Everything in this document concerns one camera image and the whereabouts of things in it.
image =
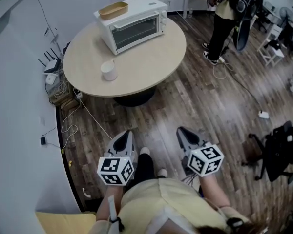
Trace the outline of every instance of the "white shoe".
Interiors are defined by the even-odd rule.
[[[140,151],[140,155],[141,154],[147,154],[147,155],[150,155],[150,149],[148,147],[143,147],[141,148],[141,151]]]
[[[213,65],[216,65],[218,63],[218,60],[210,60],[209,59],[209,53],[207,51],[203,51],[203,56],[206,60],[208,60]]]
[[[166,169],[161,169],[158,171],[157,176],[163,176],[163,177],[168,177],[168,173]]]
[[[205,48],[206,50],[209,50],[209,44],[208,43],[202,43],[202,47]]]

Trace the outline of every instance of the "light yellow shirt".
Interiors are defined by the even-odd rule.
[[[234,10],[230,7],[229,1],[223,0],[216,8],[216,15],[223,19],[236,20],[236,14]]]
[[[177,216],[177,218],[169,217],[168,220],[175,219],[173,222],[178,226],[182,226],[178,222],[185,223],[184,226],[188,226],[184,228],[185,230],[191,227],[211,226],[228,231],[226,224],[228,218],[237,217],[244,222],[249,221],[231,207],[223,207],[220,212],[214,210],[185,183],[175,179],[160,178],[139,183],[124,194],[118,214],[125,227],[122,234],[152,233],[148,230],[158,225],[156,223],[160,221],[159,214],[162,215],[164,209],[168,209],[172,216]],[[95,223],[89,233],[111,233],[109,228],[110,222],[101,220]]]

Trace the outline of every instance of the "beige tabletop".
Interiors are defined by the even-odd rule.
[[[165,34],[114,55],[90,24],[72,40],[64,57],[67,80],[80,91],[98,97],[135,94],[160,83],[179,66],[186,52],[181,28],[167,19]],[[114,59],[118,77],[106,81],[101,65]]]

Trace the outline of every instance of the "wooden tray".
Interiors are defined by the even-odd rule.
[[[104,20],[110,20],[128,11],[128,4],[125,2],[116,2],[101,10],[99,10],[100,17]]]

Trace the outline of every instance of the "toaster oven door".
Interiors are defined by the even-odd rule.
[[[158,21],[159,14],[139,19],[120,27],[114,25],[112,34],[118,52],[152,38],[152,35],[158,33]]]

